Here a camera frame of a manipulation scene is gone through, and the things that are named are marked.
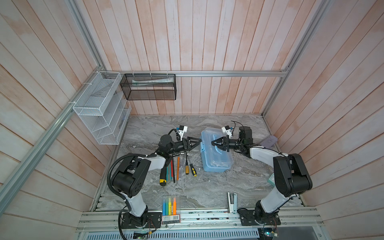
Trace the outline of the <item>blue plastic tool box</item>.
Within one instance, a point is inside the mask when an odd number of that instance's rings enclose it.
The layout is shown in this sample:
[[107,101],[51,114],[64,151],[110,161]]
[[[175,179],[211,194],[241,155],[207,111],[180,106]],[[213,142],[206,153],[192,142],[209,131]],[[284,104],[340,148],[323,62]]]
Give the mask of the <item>blue plastic tool box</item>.
[[202,131],[200,152],[205,172],[222,173],[231,169],[234,161],[232,154],[212,145],[212,141],[225,136],[221,129],[205,128]]

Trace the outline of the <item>large black yellow screwdriver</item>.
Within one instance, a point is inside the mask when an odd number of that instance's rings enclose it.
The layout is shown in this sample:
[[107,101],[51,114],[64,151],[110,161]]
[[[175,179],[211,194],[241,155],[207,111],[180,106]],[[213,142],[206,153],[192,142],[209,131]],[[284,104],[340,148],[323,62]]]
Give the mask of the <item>large black yellow screwdriver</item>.
[[164,165],[160,173],[160,185],[162,187],[165,187],[166,184],[167,184],[167,165]]

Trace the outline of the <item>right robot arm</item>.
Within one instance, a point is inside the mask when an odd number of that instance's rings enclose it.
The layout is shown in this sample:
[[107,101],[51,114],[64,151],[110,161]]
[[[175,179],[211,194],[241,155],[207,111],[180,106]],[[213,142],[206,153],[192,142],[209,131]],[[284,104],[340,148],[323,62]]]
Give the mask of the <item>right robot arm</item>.
[[279,209],[296,195],[311,190],[313,182],[299,154],[284,154],[253,142],[250,127],[239,127],[239,137],[231,139],[225,135],[211,142],[222,151],[234,150],[250,159],[263,162],[274,170],[275,186],[259,200],[253,213],[254,222],[259,225],[279,225]]

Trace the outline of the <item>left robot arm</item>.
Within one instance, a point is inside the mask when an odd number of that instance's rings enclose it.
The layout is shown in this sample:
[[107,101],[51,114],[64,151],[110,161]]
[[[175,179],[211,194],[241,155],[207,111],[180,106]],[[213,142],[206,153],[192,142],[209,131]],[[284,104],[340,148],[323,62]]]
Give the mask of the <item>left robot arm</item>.
[[111,192],[122,198],[127,206],[120,212],[118,224],[133,228],[146,228],[157,223],[148,215],[141,189],[151,170],[160,170],[160,185],[167,184],[167,167],[174,156],[196,148],[202,142],[199,138],[186,137],[174,142],[170,135],[163,135],[158,149],[150,155],[129,153],[118,158],[108,170],[107,185]]

